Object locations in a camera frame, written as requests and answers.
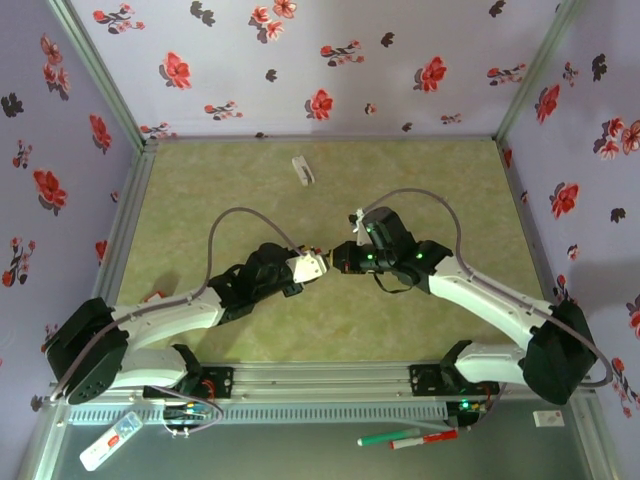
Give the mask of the small white block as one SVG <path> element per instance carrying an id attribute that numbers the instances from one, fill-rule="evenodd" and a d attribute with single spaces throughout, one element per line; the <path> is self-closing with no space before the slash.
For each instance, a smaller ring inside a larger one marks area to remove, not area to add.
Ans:
<path id="1" fill-rule="evenodd" d="M 315 183 L 315 176 L 303 155 L 293 157 L 291 163 L 303 186 L 310 186 Z"/>

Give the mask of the black mounting plate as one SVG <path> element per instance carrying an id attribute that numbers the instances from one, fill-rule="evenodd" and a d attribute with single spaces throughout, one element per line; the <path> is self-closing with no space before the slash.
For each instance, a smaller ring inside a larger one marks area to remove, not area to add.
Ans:
<path id="1" fill-rule="evenodd" d="M 470 383 L 459 374 L 443 370 L 439 364 L 413 364 L 408 367 L 412 395 L 418 396 L 494 396 L 496 382 Z"/>
<path id="2" fill-rule="evenodd" d="M 230 399 L 235 370 L 226 365 L 205 365 L 188 370 L 175 385 L 158 390 L 154 386 L 143 388 L 145 399 L 169 398 L 174 392 L 206 400 Z"/>

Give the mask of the small circuit board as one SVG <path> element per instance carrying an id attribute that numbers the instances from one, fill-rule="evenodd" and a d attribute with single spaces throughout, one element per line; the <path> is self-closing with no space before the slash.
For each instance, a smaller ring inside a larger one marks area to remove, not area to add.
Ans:
<path id="1" fill-rule="evenodd" d="M 206 419 L 210 413 L 210 407 L 189 402 L 182 405 L 166 406 L 163 411 L 163 419 L 165 421 L 196 421 Z"/>
<path id="2" fill-rule="evenodd" d="M 464 414 L 486 413 L 486 402 L 484 400 L 459 399 L 446 402 L 447 412 L 449 416 L 458 416 Z"/>

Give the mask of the green marker pen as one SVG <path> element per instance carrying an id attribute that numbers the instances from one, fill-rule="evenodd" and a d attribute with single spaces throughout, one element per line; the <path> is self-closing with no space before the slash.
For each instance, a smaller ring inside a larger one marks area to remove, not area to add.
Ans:
<path id="1" fill-rule="evenodd" d="M 356 440 L 356 445 L 360 447 L 376 445 L 381 443 L 394 442 L 398 440 L 405 440 L 420 435 L 420 429 L 417 427 L 397 430 L 392 432 L 380 433 L 375 435 L 368 435 Z"/>

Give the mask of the red marker pen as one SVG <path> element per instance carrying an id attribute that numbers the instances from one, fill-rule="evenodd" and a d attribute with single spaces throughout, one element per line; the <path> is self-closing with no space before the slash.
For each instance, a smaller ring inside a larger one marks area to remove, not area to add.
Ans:
<path id="1" fill-rule="evenodd" d="M 458 432 L 456 430 L 449 430 L 445 432 L 427 434 L 420 437 L 411 437 L 400 440 L 393 440 L 390 442 L 390 448 L 392 450 L 399 450 L 408 447 L 414 447 L 424 444 L 432 444 L 443 441 L 455 440 L 458 438 Z"/>

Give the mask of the aluminium back rail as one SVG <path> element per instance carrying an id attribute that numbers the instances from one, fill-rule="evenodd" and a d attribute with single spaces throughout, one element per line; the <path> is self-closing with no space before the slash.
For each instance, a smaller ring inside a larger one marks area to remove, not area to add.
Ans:
<path id="1" fill-rule="evenodd" d="M 412 131 L 401 132 L 400 135 L 331 135 L 316 133 L 315 135 L 275 135 L 266 133 L 256 135 L 223 135 L 223 136 L 167 136 L 147 139 L 146 145 L 190 144 L 190 143 L 311 143 L 311 142 L 388 142 L 388 141 L 444 141 L 444 142 L 495 142 L 492 135 L 426 135 L 414 134 Z"/>

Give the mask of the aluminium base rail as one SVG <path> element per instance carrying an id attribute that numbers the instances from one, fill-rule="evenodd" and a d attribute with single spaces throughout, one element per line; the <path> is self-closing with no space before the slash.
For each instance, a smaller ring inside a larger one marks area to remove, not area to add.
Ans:
<path id="1" fill-rule="evenodd" d="M 492 371 L 472 368 L 470 383 L 496 382 L 501 387 L 514 387 L 531 392 L 517 366 L 504 361 L 490 364 Z M 234 385 L 230 399 L 253 403 L 316 403 L 316 402 L 386 402 L 413 399 L 487 399 L 494 396 L 418 396 L 412 395 L 408 367 L 398 362 L 360 363 L 247 363 L 226 365 L 234 368 Z M 140 390 L 145 386 L 158 390 L 175 385 L 189 369 L 151 369 L 118 367 L 113 374 L 93 371 L 86 378 L 74 376 L 59 394 L 71 405 L 101 400 L 113 400 L 118 394 Z"/>

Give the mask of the aluminium side rail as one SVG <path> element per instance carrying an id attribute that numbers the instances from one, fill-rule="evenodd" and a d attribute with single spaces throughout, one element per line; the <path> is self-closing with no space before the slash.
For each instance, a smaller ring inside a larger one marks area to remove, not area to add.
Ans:
<path id="1" fill-rule="evenodd" d="M 133 157 L 92 294 L 115 304 L 150 181 L 158 144 L 147 142 Z"/>
<path id="2" fill-rule="evenodd" d="M 497 141 L 496 145 L 503 163 L 511 194 L 514 198 L 515 207 L 534 265 L 542 297 L 555 305 L 563 301 L 572 301 L 573 298 L 567 290 L 566 276 L 564 274 L 554 274 L 550 266 L 542 238 L 537 229 L 533 211 L 531 210 L 528 190 L 524 186 L 515 164 L 513 150 L 509 144 L 505 142 Z"/>

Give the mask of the aluminium corner post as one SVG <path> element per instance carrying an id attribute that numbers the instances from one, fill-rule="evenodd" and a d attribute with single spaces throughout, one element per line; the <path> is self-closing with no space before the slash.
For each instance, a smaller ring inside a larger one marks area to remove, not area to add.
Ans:
<path id="1" fill-rule="evenodd" d="M 526 104 L 533 96 L 537 82 L 547 70 L 567 30 L 575 22 L 575 19 L 588 2 L 589 0 L 561 0 L 558 3 L 553 22 L 530 63 L 527 74 L 522 80 L 496 134 L 493 136 L 493 140 L 497 144 L 507 140 L 518 118 L 526 110 Z"/>
<path id="2" fill-rule="evenodd" d="M 94 41 L 84 27 L 76 9 L 71 5 L 71 0 L 45 0 L 45 2 L 64 29 L 130 143 L 137 152 L 142 152 L 145 149 L 146 141 L 139 132 L 134 116 L 116 86 Z"/>

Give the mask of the aluminium shelf frame bar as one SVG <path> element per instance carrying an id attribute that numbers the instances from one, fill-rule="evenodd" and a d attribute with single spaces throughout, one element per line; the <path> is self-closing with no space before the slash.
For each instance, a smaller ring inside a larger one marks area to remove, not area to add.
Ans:
<path id="1" fill-rule="evenodd" d="M 45 403 L 37 414 L 17 480 L 50 480 L 66 433 L 69 408 Z"/>
<path id="2" fill-rule="evenodd" d="M 575 395 L 570 406 L 591 480 L 624 480 L 613 438 L 598 398 Z"/>

